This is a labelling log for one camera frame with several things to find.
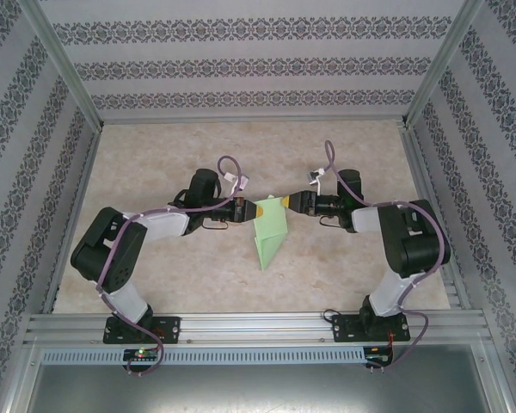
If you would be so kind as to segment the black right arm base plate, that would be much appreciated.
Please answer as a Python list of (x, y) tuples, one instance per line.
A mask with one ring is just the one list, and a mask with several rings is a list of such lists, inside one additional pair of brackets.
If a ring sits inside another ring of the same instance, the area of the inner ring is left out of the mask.
[(402, 313), (390, 317), (334, 315), (332, 317), (335, 342), (409, 342), (409, 323)]

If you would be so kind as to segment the small circuit board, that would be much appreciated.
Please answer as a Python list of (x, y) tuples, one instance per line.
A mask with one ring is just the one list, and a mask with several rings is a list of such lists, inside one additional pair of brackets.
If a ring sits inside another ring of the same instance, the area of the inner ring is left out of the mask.
[(369, 362), (389, 365), (393, 361), (393, 350), (389, 348), (366, 348), (365, 358)]
[(124, 362), (155, 362), (159, 356), (159, 352), (153, 348), (126, 349), (123, 354)]

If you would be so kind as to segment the aluminium side rail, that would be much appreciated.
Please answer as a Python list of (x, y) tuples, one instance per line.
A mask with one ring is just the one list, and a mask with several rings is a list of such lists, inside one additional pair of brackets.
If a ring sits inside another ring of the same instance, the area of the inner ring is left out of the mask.
[[(431, 182), (427, 163), (422, 156), (415, 133), (412, 129), (406, 127), (402, 121), (397, 122), (397, 129), (401, 137), (402, 146), (417, 194), (420, 199), (426, 199), (430, 202), (440, 227), (447, 241), (450, 242), (450, 232), (447, 230), (445, 221), (443, 220), (443, 213), (438, 205), (438, 199), (436, 197), (435, 188)], [(458, 262), (455, 259), (455, 252), (452, 247), (450, 247), (450, 252), (451, 256), (449, 262), (439, 268), (450, 307), (453, 310), (470, 310), (472, 305), (465, 290), (463, 278), (460, 274)]]
[(58, 290), (65, 267), (69, 261), (70, 248), (77, 228), (77, 221), (83, 206), (83, 199), (89, 185), (91, 171), (95, 162), (96, 153), (101, 139), (102, 130), (98, 130), (92, 136), (89, 146), (83, 159), (83, 168), (77, 179), (77, 185), (70, 203), (70, 211), (65, 221), (64, 233), (61, 237), (61, 244), (54, 258), (50, 280), (47, 283), (44, 299), (41, 302), (39, 314), (50, 314), (54, 310)]

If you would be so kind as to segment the aluminium frame post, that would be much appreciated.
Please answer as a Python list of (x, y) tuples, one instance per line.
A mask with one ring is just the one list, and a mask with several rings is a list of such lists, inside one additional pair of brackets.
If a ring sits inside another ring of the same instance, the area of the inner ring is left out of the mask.
[(16, 1), (19, 3), (22, 12), (27, 17), (36, 35), (47, 50), (59, 74), (64, 79), (78, 107), (82, 110), (85, 119), (89, 122), (94, 132), (100, 133), (103, 127), (103, 120), (90, 94), (84, 87), (83, 81), (78, 75), (74, 64), (71, 62), (53, 25), (41, 8), (39, 0)]
[(485, 0), (463, 1), (460, 10), (448, 29), (446, 37), (427, 70), (426, 76), (409, 104), (407, 112), (402, 117), (402, 121), (398, 123), (400, 128), (409, 128), (419, 119), (438, 81), (441, 79), (454, 53), (457, 51), (459, 43), (462, 41), (484, 3)]

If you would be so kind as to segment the aluminium mounting rail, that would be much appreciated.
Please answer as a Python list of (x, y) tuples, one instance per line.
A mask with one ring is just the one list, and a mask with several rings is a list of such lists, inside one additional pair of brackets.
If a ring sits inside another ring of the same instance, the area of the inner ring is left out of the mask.
[[(427, 311), (421, 344), (475, 344), (493, 341), (480, 310)], [(102, 344), (106, 314), (33, 315), (22, 343), (44, 347)], [(273, 347), (330, 344), (333, 327), (319, 312), (181, 314), (178, 345), (186, 347)]]

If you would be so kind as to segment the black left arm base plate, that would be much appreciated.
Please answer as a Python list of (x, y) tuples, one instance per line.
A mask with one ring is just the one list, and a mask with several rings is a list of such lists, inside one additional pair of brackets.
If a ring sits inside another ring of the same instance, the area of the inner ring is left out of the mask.
[[(138, 325), (157, 336), (163, 344), (178, 343), (181, 329), (179, 317), (143, 317)], [(121, 321), (116, 316), (107, 319), (102, 340), (105, 344), (152, 344), (156, 342), (152, 337)]]

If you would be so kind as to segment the light green paper sheet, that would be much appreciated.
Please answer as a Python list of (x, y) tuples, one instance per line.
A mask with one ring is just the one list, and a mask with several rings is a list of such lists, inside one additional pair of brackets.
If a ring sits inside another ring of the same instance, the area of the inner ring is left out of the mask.
[(255, 245), (262, 271), (265, 271), (273, 260), (288, 233), (286, 208), (282, 201), (282, 197), (269, 195), (266, 199), (255, 203), (261, 211), (261, 215), (253, 222)]

